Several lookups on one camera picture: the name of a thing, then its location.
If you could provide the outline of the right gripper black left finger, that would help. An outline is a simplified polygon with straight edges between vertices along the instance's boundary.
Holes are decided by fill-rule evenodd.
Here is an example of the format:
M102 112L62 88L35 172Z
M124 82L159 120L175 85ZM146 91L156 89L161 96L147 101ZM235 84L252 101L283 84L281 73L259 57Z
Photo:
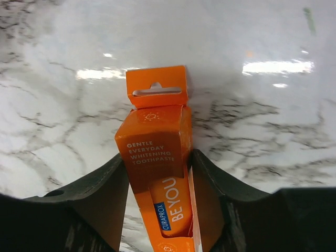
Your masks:
M45 196L1 195L1 251L118 251L129 181L120 155Z

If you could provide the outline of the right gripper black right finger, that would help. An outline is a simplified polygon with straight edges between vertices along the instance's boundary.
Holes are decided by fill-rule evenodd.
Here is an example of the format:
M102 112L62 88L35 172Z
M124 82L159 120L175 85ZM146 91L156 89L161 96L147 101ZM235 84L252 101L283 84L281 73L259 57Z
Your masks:
M191 165L203 251L335 251L334 187L266 193L197 149Z

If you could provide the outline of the orange toothpaste box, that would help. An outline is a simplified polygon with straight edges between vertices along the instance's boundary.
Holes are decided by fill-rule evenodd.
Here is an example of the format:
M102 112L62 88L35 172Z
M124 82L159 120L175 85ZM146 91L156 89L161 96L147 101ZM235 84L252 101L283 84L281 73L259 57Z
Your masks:
M130 70L126 82L134 108L114 139L153 250L196 251L186 68Z

